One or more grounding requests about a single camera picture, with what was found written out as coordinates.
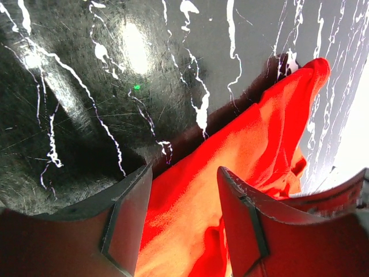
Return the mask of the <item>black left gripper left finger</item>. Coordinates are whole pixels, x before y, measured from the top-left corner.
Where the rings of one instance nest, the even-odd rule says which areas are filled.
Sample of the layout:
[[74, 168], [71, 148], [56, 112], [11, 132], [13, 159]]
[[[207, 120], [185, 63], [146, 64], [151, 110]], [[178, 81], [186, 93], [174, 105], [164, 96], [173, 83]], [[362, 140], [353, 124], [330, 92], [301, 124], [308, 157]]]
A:
[[54, 214], [1, 209], [2, 276], [133, 276], [152, 168]]

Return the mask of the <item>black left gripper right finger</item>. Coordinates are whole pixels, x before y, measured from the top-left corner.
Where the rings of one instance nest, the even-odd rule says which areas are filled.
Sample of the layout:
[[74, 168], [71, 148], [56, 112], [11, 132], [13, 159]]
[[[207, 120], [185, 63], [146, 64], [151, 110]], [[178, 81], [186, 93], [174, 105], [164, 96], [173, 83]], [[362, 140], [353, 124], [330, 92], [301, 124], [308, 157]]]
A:
[[368, 170], [314, 195], [276, 200], [217, 171], [234, 276], [367, 276]]

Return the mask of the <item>red t shirt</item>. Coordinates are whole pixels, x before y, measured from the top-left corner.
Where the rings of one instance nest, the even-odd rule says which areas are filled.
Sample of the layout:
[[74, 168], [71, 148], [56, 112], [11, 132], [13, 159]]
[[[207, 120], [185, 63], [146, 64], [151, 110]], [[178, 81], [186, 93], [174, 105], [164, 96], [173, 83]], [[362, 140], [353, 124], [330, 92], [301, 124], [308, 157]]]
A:
[[310, 61], [154, 179], [136, 276], [230, 276], [217, 169], [277, 200], [300, 192], [298, 144], [329, 76], [326, 59]]

